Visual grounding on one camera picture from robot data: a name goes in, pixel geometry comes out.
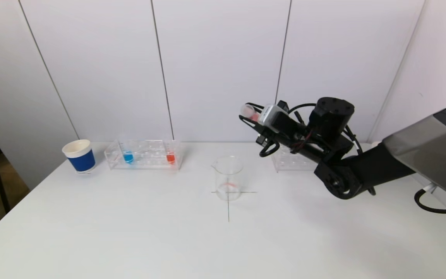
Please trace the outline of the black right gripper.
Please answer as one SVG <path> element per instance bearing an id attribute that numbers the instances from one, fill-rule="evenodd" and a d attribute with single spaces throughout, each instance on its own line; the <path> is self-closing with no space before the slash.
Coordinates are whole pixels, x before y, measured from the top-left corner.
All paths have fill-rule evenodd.
<path id="1" fill-rule="evenodd" d="M 248 107 L 252 107 L 256 113 L 262 113 L 264 106 L 247 102 L 245 104 Z M 278 132 L 273 131 L 271 128 L 263 126 L 256 121 L 239 115 L 239 119 L 246 125 L 251 127 L 264 139 L 260 140 L 259 144 L 265 146 L 270 145 L 285 145 L 289 148 L 299 148 L 304 145 L 305 138 L 308 135 L 308 129 L 305 125 L 294 122 L 292 125 L 286 124 L 284 127 L 278 130 Z"/>

